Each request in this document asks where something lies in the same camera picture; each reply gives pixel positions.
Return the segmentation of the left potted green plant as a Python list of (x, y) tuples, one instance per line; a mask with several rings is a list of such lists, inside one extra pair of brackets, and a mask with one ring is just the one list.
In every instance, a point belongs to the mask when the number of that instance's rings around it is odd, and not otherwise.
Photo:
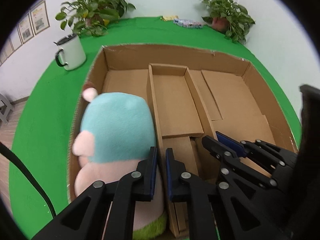
[(72, 0), (61, 3), (55, 19), (61, 30), (70, 27), (74, 34), (99, 37), (106, 34), (109, 24), (134, 10), (130, 0)]

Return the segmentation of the yellow packet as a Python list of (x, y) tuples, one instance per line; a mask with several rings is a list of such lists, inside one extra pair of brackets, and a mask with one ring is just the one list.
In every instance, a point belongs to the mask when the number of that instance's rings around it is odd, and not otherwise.
[(171, 15), (171, 16), (161, 16), (161, 20), (162, 21), (165, 21), (165, 22), (168, 22), (168, 21), (174, 21), (178, 19), (178, 16), (177, 15)]

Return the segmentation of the large open cardboard tray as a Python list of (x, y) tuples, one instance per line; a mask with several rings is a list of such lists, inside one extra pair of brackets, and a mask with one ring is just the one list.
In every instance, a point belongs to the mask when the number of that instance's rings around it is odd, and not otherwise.
[(218, 161), (204, 149), (205, 135), (269, 142), (298, 151), (271, 83), (253, 64), (218, 51), (161, 44), (101, 48), (84, 81), (99, 93), (144, 98), (161, 152), (171, 147), (188, 171), (213, 183)]

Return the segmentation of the right potted green plant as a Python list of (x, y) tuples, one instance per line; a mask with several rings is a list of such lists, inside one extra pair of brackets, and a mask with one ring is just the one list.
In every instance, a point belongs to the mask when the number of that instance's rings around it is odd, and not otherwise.
[(246, 36), (255, 20), (247, 9), (234, 0), (200, 0), (207, 10), (203, 21), (225, 38), (236, 43), (246, 43)]

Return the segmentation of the colourful tissue packet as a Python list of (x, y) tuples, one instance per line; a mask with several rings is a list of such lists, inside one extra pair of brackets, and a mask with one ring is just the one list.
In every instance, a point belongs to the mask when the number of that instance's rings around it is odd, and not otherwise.
[(179, 19), (175, 18), (173, 19), (173, 23), (184, 28), (190, 28), (190, 29), (202, 29), (203, 24), (197, 21), (193, 20), (184, 20), (184, 19)]

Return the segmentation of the green table cloth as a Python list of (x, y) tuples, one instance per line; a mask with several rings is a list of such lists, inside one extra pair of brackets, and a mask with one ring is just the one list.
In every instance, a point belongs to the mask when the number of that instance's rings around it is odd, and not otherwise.
[[(86, 62), (72, 71), (55, 63), (48, 67), (24, 107), (12, 145), (12, 151), (42, 186), (56, 212), (61, 212), (77, 197), (74, 183), (81, 166), (79, 158), (72, 153), (72, 145), (88, 105), (82, 92), (93, 87), (84, 81), (103, 47), (161, 44), (218, 51), (246, 59), (271, 83), (299, 148), (302, 133), (299, 118), (273, 76), (243, 45), (233, 43), (210, 27), (189, 29), (155, 17), (133, 18), (113, 24), (103, 37), (86, 37), (81, 43)], [(161, 152), (158, 142), (154, 147), (158, 149), (155, 196), (150, 202), (136, 204), (134, 234), (141, 237), (147, 232), (156, 239), (184, 239), (189, 233), (186, 205), (167, 200), (165, 151)]]

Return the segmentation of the grey plastic stool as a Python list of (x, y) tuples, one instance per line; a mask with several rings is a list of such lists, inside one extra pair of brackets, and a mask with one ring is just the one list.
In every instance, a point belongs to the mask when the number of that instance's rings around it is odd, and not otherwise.
[(10, 112), (12, 112), (14, 110), (14, 106), (2, 94), (0, 94), (0, 100), (1, 100), (1, 103), (3, 103), (3, 106), (1, 108), (1, 122), (3, 122), (4, 124), (7, 124), (8, 123), (8, 116), (9, 116)]

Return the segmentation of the white enamel mug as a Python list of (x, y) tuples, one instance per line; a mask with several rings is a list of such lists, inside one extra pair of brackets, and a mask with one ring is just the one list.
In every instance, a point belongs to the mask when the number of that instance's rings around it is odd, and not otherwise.
[(58, 47), (55, 54), (56, 64), (66, 71), (74, 70), (86, 61), (87, 57), (78, 34), (67, 35), (54, 43)]

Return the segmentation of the framed certificates on wall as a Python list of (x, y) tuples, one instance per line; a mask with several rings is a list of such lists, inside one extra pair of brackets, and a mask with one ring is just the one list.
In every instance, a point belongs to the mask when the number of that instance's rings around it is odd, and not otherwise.
[(50, 27), (46, 0), (36, 0), (18, 21), (1, 49), (1, 65), (21, 46)]

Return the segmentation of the potted green plant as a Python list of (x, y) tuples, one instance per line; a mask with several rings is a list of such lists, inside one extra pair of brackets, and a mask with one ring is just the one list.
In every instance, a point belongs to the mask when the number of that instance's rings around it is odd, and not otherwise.
[(72, 0), (61, 3), (55, 19), (61, 30), (70, 27), (74, 34), (99, 37), (106, 34), (109, 24), (134, 10), (130, 0)]
[(236, 43), (246, 43), (246, 36), (255, 20), (247, 9), (234, 0), (200, 0), (207, 10), (203, 21), (225, 38)]

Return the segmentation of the pink teal plush toy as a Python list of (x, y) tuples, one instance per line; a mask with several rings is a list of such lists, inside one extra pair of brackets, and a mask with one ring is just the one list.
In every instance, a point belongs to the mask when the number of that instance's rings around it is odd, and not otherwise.
[(134, 171), (157, 144), (150, 109), (140, 96), (100, 94), (88, 87), (82, 98), (88, 105), (72, 145), (81, 166), (74, 183), (76, 196), (96, 180), (111, 183)]

